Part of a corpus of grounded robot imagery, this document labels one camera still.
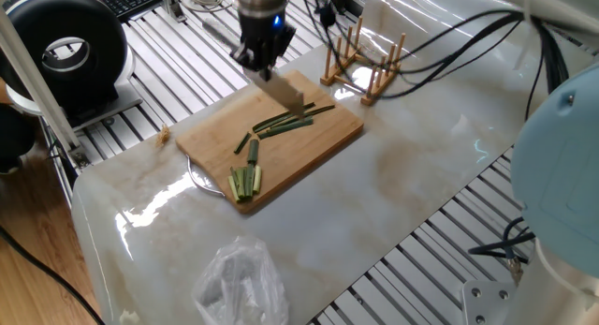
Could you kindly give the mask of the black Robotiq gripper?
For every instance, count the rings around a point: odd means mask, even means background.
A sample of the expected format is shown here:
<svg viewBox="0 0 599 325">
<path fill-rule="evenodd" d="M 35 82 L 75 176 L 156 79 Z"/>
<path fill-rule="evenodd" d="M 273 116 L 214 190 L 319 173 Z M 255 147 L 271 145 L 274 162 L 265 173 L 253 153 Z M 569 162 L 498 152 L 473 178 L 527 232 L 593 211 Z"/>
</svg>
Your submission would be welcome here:
<svg viewBox="0 0 599 325">
<path fill-rule="evenodd" d="M 244 68 L 256 68 L 256 55 L 260 53 L 259 76 L 269 81 L 277 59 L 285 54 L 297 29 L 286 21 L 283 11 L 262 18 L 241 13 L 239 17 L 241 43 L 230 56 Z"/>
</svg>

